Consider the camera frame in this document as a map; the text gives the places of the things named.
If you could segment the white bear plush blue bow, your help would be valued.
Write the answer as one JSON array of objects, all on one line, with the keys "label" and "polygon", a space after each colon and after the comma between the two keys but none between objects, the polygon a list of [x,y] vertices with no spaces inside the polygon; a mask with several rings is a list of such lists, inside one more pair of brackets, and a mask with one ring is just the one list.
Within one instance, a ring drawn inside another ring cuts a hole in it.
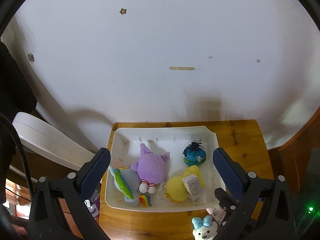
[{"label": "white bear plush blue bow", "polygon": [[203,219],[194,217],[191,220],[193,224],[193,236],[195,240],[210,240],[217,235],[218,225],[213,221],[212,216],[207,215]]}]

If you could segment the purple white bottle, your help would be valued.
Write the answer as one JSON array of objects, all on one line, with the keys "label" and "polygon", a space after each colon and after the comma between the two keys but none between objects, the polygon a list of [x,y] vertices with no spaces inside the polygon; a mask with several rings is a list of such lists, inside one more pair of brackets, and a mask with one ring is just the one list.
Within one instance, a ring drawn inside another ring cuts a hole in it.
[{"label": "purple white bottle", "polygon": [[93,218],[98,219],[100,214],[100,196],[93,196],[91,199],[85,200],[84,203]]}]

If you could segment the white bladeless fan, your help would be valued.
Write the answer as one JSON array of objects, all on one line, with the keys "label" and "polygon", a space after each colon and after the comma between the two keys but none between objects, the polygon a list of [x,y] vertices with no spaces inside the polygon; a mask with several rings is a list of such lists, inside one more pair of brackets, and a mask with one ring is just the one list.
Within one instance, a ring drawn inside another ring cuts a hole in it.
[{"label": "white bladeless fan", "polygon": [[12,124],[23,146],[67,168],[78,171],[95,156],[53,126],[28,113],[17,113]]}]

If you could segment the blue green drawstring pouch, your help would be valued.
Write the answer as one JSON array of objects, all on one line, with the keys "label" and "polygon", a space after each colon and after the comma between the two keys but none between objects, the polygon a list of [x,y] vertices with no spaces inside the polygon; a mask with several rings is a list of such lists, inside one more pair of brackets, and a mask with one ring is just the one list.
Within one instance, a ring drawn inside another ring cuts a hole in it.
[{"label": "blue green drawstring pouch", "polygon": [[202,140],[192,141],[183,151],[183,161],[188,166],[200,166],[207,159],[207,154],[202,146]]}]

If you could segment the pink packaged item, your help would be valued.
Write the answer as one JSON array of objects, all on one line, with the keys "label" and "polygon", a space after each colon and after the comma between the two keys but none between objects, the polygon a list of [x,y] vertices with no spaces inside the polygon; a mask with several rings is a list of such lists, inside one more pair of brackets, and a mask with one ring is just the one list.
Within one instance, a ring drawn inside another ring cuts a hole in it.
[{"label": "pink packaged item", "polygon": [[213,220],[217,222],[218,225],[221,225],[226,215],[225,210],[221,206],[212,206],[207,208],[206,211],[212,216]]}]

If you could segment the tape strip on wall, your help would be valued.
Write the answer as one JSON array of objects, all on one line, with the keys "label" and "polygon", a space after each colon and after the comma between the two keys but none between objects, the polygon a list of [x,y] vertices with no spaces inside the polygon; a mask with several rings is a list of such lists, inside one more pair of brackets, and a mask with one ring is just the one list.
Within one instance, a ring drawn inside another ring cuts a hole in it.
[{"label": "tape strip on wall", "polygon": [[172,71],[193,71],[193,70],[195,70],[194,67],[178,67],[178,66],[170,66],[169,69]]}]

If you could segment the blue rainbow pony plush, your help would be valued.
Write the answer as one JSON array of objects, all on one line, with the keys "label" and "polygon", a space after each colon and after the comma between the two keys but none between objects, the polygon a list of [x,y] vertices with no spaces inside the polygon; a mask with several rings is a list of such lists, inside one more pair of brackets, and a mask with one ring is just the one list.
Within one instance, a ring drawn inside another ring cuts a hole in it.
[{"label": "blue rainbow pony plush", "polygon": [[126,204],[131,207],[137,207],[139,204],[144,207],[152,207],[151,197],[139,191],[142,180],[136,171],[127,166],[120,168],[110,166],[108,172],[113,177],[116,189],[123,194]]}]

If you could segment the purple plush toy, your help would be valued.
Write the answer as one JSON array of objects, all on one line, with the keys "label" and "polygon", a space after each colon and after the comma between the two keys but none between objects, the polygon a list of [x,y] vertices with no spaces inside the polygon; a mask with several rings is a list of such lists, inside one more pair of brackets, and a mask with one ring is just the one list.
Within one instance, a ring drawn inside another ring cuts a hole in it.
[{"label": "purple plush toy", "polygon": [[131,165],[131,169],[141,179],[138,189],[140,193],[154,194],[157,191],[156,185],[167,182],[167,161],[169,158],[169,152],[156,155],[145,144],[140,144],[140,158]]}]

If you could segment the wooden side table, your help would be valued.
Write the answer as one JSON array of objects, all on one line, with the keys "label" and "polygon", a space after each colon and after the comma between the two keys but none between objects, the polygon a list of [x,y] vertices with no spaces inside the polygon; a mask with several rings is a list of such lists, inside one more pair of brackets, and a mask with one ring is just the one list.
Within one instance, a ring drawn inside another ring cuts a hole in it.
[{"label": "wooden side table", "polygon": [[[113,125],[108,149],[119,128],[176,128],[205,126],[217,136],[219,146],[245,171],[260,178],[272,179],[268,151],[255,120],[207,122],[119,122]],[[139,212],[115,209],[105,202],[107,175],[103,176],[100,194],[99,225],[110,239],[193,239],[194,217],[204,217],[206,209],[184,212]]]}]

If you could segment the white plastic storage bin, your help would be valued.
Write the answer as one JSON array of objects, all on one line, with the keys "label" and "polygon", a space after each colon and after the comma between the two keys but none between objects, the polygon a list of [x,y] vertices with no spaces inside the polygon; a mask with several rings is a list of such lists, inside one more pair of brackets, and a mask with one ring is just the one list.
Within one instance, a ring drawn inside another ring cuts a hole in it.
[{"label": "white plastic storage bin", "polygon": [[225,184],[213,164],[213,152],[219,144],[217,136],[205,126],[176,128],[119,128],[115,131],[111,150],[111,166],[113,168],[130,166],[140,157],[140,144],[144,143],[155,154],[170,153],[167,176],[181,175],[187,165],[183,161],[183,150],[193,141],[199,141],[207,154],[207,159],[199,169],[205,186],[206,194],[199,204],[193,204],[190,198],[178,203],[165,196],[165,186],[157,185],[158,194],[151,195],[151,207],[143,204],[133,205],[125,201],[124,195],[116,189],[113,177],[108,174],[105,187],[105,202],[109,207],[139,212],[184,212],[204,210],[217,206],[219,201],[214,191],[225,189]]}]

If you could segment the yellow plush toy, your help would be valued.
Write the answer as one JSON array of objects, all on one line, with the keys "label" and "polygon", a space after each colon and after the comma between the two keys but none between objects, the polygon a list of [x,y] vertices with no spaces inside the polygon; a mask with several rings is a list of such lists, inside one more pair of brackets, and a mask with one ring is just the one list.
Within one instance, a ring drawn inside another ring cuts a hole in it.
[{"label": "yellow plush toy", "polygon": [[204,194],[204,179],[198,166],[186,168],[180,176],[172,176],[166,183],[167,196],[173,201],[183,202],[187,198],[196,200]]}]

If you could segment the wooden bed frame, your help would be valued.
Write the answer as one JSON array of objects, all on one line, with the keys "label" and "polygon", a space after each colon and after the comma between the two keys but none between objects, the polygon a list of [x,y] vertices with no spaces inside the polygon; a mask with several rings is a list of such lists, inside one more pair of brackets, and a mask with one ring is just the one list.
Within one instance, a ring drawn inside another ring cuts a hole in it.
[{"label": "wooden bed frame", "polygon": [[303,186],[314,148],[319,148],[319,110],[289,141],[268,150],[274,177],[285,177],[292,197],[298,197]]}]

